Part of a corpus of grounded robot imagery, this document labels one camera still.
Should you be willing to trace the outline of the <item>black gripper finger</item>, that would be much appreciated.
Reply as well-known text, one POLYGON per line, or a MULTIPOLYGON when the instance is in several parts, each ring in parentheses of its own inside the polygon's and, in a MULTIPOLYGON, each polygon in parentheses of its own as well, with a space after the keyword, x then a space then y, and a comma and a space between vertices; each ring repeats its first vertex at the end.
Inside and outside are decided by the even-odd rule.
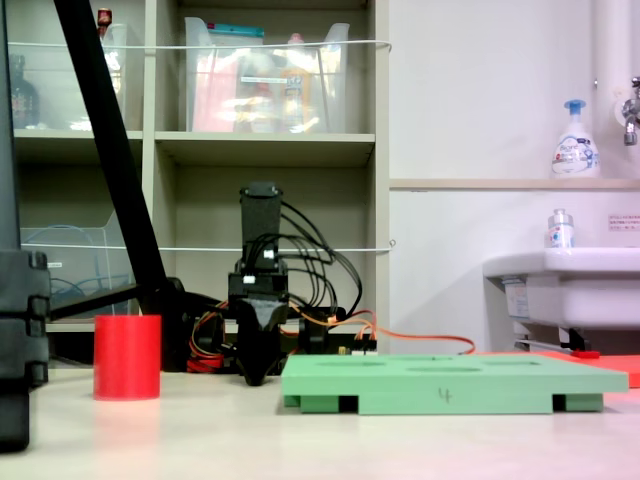
POLYGON ((261 331, 249 300, 238 303, 237 363, 249 386, 261 386, 279 359, 279 327, 261 331))
POLYGON ((286 323, 286 303, 280 300, 250 299, 257 326, 261 331, 272 331, 286 323))

